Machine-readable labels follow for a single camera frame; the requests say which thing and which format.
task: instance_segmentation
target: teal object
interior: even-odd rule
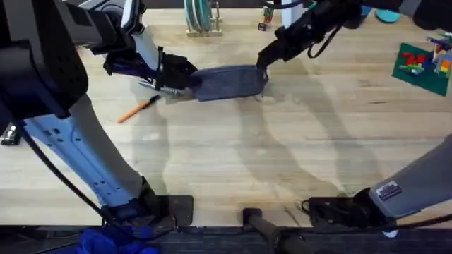
[[[203,31],[210,31],[210,6],[207,0],[199,0],[199,23]]]
[[[193,7],[192,7],[191,3],[192,3],[191,0],[184,0],[185,18],[186,18],[186,21],[189,23],[190,28],[192,28],[194,30],[199,30],[198,25],[194,21]]]
[[[385,23],[395,23],[400,19],[400,14],[388,10],[377,10],[376,17]]]
[[[308,7],[308,11],[311,10],[312,8],[314,8],[317,5],[316,2],[312,3],[309,7]]]

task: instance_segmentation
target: orange pen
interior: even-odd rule
[[[135,109],[132,109],[129,113],[121,116],[121,118],[118,119],[117,123],[122,123],[125,120],[129,119],[134,114],[138,113],[139,111],[149,107],[150,105],[154,104],[156,101],[160,99],[159,95],[156,95],[154,97],[151,97],[147,102],[143,102],[139,104]]]

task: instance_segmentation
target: light wood surface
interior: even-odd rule
[[[221,10],[222,37],[188,38],[182,10],[149,10],[155,43],[198,68],[254,64],[273,30],[257,30],[261,10]],[[353,195],[402,169],[452,130],[451,102],[391,77],[401,42],[430,48],[408,18],[394,25],[370,15],[343,29],[318,59],[306,54],[270,67],[262,97],[216,102],[161,99],[123,124],[116,120],[152,90],[137,78],[108,76],[103,58],[81,50],[89,96],[126,160],[158,194],[190,194],[194,224],[239,225],[244,207],[260,207],[279,225],[309,226],[294,203]],[[70,169],[43,148],[91,198]],[[25,143],[0,147],[0,224],[99,224]],[[405,219],[452,210],[446,202]]]

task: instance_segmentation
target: blue cloth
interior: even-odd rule
[[[132,235],[131,227],[123,230]],[[146,248],[145,242],[133,239],[112,226],[101,229],[86,229],[79,238],[76,254],[158,254],[155,248]]]

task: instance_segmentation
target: cable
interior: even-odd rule
[[[283,10],[287,8],[293,8],[297,5],[303,4],[306,0],[295,0],[290,4],[270,4],[266,0],[261,0],[261,4],[265,7],[269,7],[274,10]]]
[[[34,254],[48,254],[48,253],[53,252],[54,250],[61,250],[61,249],[63,249],[63,248],[72,246],[72,245],[74,245],[74,244],[77,244],[77,242],[75,242],[75,243],[67,243],[67,244],[64,244],[64,245],[62,245],[62,246],[53,247],[53,248],[50,248],[50,249],[47,249],[47,250],[42,250],[42,251],[40,251],[40,252],[38,252],[38,253],[34,253]]]
[[[74,233],[74,234],[70,234],[68,236],[50,236],[50,237],[46,237],[46,239],[67,239],[67,238],[73,238],[76,236],[80,236],[80,233]]]
[[[94,5],[93,7],[91,7],[90,10],[95,10],[96,8],[98,8],[99,6],[101,6],[101,5],[103,5],[103,4],[107,3],[107,2],[108,2],[108,0],[102,0],[100,3],[98,3],[98,4]]]
[[[83,202],[85,202],[86,205],[91,207],[103,220],[105,220],[109,225],[113,226],[115,229],[117,229],[122,234],[138,241],[154,241],[160,237],[166,236],[170,232],[174,231],[177,228],[177,221],[173,214],[172,220],[175,222],[175,225],[171,227],[171,229],[168,229],[154,237],[150,238],[141,238],[136,237],[128,232],[124,231],[116,221],[114,221],[112,218],[108,217],[104,214],[104,212],[93,202],[91,201],[84,193],[82,193],[75,185],[73,185],[58,169],[57,167],[50,161],[50,159],[45,155],[45,153],[39,148],[39,146],[36,144],[36,142],[31,138],[30,134],[23,128],[22,124],[18,124],[17,121],[11,121],[18,130],[22,133],[23,139],[28,143],[28,145],[31,147],[33,152],[44,162],[44,164],[50,169],[50,171],[66,185],[72,192],[74,192]]]
[[[99,11],[104,11],[107,7],[110,7],[110,6],[115,6],[115,7],[120,8],[121,10],[124,10],[124,7],[122,7],[118,4],[105,4],[104,6],[102,6],[102,8]]]
[[[28,240],[28,241],[39,241],[39,239],[26,236],[25,234],[22,234],[22,233],[17,233],[16,236],[18,236],[20,238],[24,238],[25,240]]]
[[[304,206],[308,203],[308,200],[304,200],[301,202],[300,206],[297,208],[303,211],[306,215],[311,216],[310,211]],[[376,233],[381,231],[395,231],[395,230],[403,230],[403,229],[414,229],[421,226],[431,226],[435,224],[440,224],[443,222],[452,221],[452,214],[447,214],[444,216],[436,217],[433,219],[426,219],[420,222],[407,223],[402,225],[395,226],[378,226],[370,229],[352,229],[352,230],[341,230],[341,231],[317,231],[312,229],[294,229],[295,231],[303,234],[319,234],[319,235],[336,235],[336,234],[367,234],[367,233]]]
[[[234,233],[206,233],[206,232],[190,232],[187,231],[187,229],[189,229],[190,227],[187,226],[178,226],[177,227],[177,231],[183,234],[189,234],[189,235],[193,235],[193,236],[241,236],[243,234],[247,234],[250,231],[249,230],[245,230],[244,227],[241,228],[241,231],[239,232],[234,232]]]
[[[315,59],[315,58],[319,57],[323,53],[323,51],[326,49],[326,47],[330,44],[331,40],[336,36],[336,34],[342,28],[342,26],[343,26],[342,24],[337,26],[337,28],[330,34],[328,39],[326,39],[326,41],[322,44],[322,47],[317,51],[317,53],[314,56],[312,56],[312,53],[311,53],[314,43],[311,44],[311,46],[309,46],[309,48],[308,48],[308,57],[310,59]]]

